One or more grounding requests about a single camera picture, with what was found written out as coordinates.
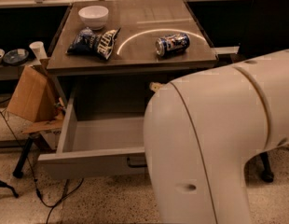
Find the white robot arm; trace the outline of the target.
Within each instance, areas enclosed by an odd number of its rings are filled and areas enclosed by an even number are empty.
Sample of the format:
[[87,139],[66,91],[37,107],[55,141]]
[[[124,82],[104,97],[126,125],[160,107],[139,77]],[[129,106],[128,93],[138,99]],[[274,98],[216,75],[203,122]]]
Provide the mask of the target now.
[[144,150],[164,224],[252,224],[244,166],[289,144],[289,49],[162,86]]

